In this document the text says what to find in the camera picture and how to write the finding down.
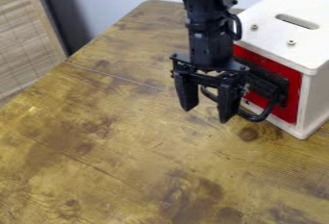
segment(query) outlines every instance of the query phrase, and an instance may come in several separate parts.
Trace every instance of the wooden table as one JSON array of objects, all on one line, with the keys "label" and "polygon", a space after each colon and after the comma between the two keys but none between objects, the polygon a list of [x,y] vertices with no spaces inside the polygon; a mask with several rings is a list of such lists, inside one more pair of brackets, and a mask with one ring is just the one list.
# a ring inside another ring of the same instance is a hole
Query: wooden table
[{"label": "wooden table", "polygon": [[0,223],[328,224],[329,126],[183,112],[180,4],[131,12],[0,112]]}]

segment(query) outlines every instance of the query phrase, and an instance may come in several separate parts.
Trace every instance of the screw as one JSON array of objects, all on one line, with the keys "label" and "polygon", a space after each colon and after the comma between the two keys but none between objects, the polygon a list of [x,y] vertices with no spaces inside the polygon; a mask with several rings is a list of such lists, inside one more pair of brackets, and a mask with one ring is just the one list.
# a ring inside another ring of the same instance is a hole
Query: screw
[{"label": "screw", "polygon": [[293,46],[293,45],[295,45],[295,43],[297,42],[293,39],[287,41],[287,45],[291,45]]},{"label": "screw", "polygon": [[253,31],[255,31],[255,30],[258,29],[258,25],[253,24],[253,25],[250,26],[250,29],[251,29]]}]

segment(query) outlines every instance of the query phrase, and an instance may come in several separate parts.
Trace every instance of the red panel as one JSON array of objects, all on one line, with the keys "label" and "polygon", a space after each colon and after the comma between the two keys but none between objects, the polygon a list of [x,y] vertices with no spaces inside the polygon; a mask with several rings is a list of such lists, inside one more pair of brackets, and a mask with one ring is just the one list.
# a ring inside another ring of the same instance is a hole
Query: red panel
[{"label": "red panel", "polygon": [[[258,54],[253,53],[251,51],[246,50],[238,45],[234,45],[234,55],[246,61],[257,63],[257,65],[262,66],[263,68],[277,73],[278,75],[281,75],[281,77],[289,80],[286,106],[285,107],[275,106],[273,110],[273,114],[278,118],[285,120],[287,123],[295,123],[298,103],[299,103],[299,88],[302,84],[302,74],[294,69],[289,68],[285,65],[281,65],[279,63],[274,62],[270,59],[266,59],[265,57],[259,56]],[[265,108],[267,106],[269,100],[254,92],[250,92],[246,95],[246,99],[261,108]]]}]

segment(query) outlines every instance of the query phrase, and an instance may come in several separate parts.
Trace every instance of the red box side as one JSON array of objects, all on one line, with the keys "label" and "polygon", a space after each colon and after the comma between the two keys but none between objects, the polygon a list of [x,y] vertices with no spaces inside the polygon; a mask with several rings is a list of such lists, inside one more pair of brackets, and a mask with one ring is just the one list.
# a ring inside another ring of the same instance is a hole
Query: red box side
[{"label": "red box side", "polygon": [[[302,74],[294,69],[259,56],[258,54],[246,50],[243,47],[238,45],[234,45],[234,55],[238,58],[242,58],[243,60],[255,63],[258,66],[266,68],[267,70],[277,73],[278,75],[281,75],[281,77],[289,80],[286,105],[285,107],[275,106],[273,110],[273,114],[287,123],[294,124],[297,122]],[[255,104],[261,108],[265,108],[269,103],[269,100],[262,96],[259,96],[253,91],[246,95],[246,100],[249,100],[253,104]]]}]

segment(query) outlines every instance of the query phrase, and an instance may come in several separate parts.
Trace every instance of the wood grain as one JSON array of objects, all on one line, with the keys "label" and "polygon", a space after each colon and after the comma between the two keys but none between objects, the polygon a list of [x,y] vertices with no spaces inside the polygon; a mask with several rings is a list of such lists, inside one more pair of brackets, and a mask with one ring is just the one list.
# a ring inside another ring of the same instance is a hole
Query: wood grain
[{"label": "wood grain", "polygon": [[326,126],[301,141],[267,122],[219,125],[204,99],[183,112],[170,61],[151,57],[182,29],[130,17],[167,16],[162,5],[176,7],[144,3],[1,109],[0,221],[326,224]]},{"label": "wood grain", "polygon": [[0,99],[32,85],[64,60],[40,0],[0,0]]}]

